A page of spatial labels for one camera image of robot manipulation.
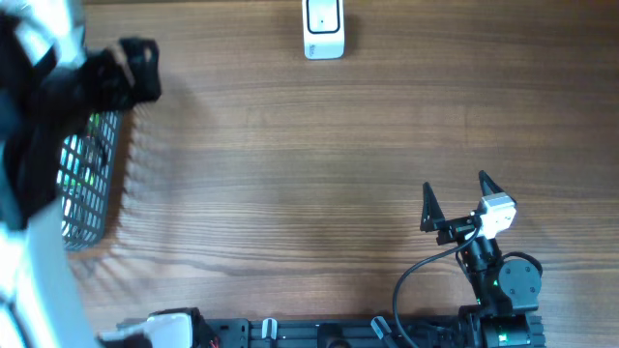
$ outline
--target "wooden tabletop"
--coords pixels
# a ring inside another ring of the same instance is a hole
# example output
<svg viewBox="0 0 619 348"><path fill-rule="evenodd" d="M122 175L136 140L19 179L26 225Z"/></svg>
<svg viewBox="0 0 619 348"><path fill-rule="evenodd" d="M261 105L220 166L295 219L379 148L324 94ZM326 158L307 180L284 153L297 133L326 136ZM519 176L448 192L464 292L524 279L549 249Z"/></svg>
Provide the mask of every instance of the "wooden tabletop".
<svg viewBox="0 0 619 348"><path fill-rule="evenodd" d="M154 38L164 94L125 119L107 236L73 255L97 330L390 313L422 183L448 218L486 170L518 201L497 240L545 266L549 347L619 342L619 10L605 1L347 0L346 52L308 61L300 1L87 7L92 47ZM453 257L408 314L475 303Z"/></svg>

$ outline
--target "blurred white object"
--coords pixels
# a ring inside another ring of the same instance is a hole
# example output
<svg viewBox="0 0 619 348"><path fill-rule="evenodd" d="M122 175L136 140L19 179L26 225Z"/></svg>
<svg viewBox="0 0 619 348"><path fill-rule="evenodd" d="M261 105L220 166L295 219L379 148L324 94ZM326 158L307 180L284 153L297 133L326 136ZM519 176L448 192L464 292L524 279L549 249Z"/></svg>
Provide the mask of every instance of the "blurred white object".
<svg viewBox="0 0 619 348"><path fill-rule="evenodd" d="M343 55L343 0L303 0L303 41L308 59Z"/></svg>

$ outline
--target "black wire basket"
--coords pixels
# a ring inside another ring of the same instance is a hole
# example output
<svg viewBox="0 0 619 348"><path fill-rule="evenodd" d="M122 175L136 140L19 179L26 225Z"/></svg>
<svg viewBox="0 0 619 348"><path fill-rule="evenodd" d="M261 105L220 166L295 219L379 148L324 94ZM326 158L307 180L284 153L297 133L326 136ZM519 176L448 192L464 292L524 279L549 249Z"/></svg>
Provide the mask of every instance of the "black wire basket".
<svg viewBox="0 0 619 348"><path fill-rule="evenodd" d="M62 144L56 184L67 250L92 247L103 237L121 123L118 112L93 114L84 135L72 135Z"/></svg>

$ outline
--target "cable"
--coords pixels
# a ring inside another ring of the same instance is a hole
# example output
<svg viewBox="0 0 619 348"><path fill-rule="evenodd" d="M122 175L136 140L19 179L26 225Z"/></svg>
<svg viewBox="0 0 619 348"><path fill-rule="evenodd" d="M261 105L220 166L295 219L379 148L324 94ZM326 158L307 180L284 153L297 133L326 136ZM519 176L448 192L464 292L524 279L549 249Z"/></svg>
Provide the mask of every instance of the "cable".
<svg viewBox="0 0 619 348"><path fill-rule="evenodd" d="M457 251L456 252L456 261L457 261L457 265L460 266L460 269L462 270L462 272L464 273L464 276L466 276L466 280L468 280L468 282L472 285L473 283L471 282L471 277L468 274L468 271L466 271L466 267L464 267L464 264L462 263L462 260L460 260L460 252Z"/></svg>
<svg viewBox="0 0 619 348"><path fill-rule="evenodd" d="M396 318L396 325L398 326L398 331L399 333L402 335L402 337L404 338L404 340L413 348L419 348L419 346L412 340L412 338L408 335L408 333L406 333L406 330L404 329L404 327L402 326L402 323L399 321L399 315L398 315L398 293L399 293L399 288L402 286L403 282L406 280L406 278L408 276L410 276L410 274L412 274L413 272L417 271L419 268L421 268L422 266L430 263L430 262L434 262L440 258L443 258L447 255L451 255L455 252L459 252L460 250L464 249L465 247L468 247L471 243L473 243L473 241L477 238L477 236L480 233L480 229L476 229L475 233L473 233L473 236L471 238L468 239L468 241L464 242L462 245L460 246L456 246L454 248L451 248L447 251L443 251L439 254L436 254L434 256L430 256L429 258L418 262L417 264L415 264L413 267L409 268L408 270L406 270L406 272L404 272L404 274L399 278L398 283L396 284L396 288L394 289L394 298L393 298L393 308L394 308L394 317Z"/></svg>
<svg viewBox="0 0 619 348"><path fill-rule="evenodd" d="M536 269L538 269L540 276L542 276L542 273L544 272L544 268L542 267L542 263L540 261L538 261L535 257L529 254L525 254L522 251L512 251L512 252L506 253L505 255L501 256L501 258L499 259L499 264L503 264L503 262L505 262L505 259L508 257L519 257L521 259L525 259L529 261L530 263L533 264L533 266L535 266Z"/></svg>

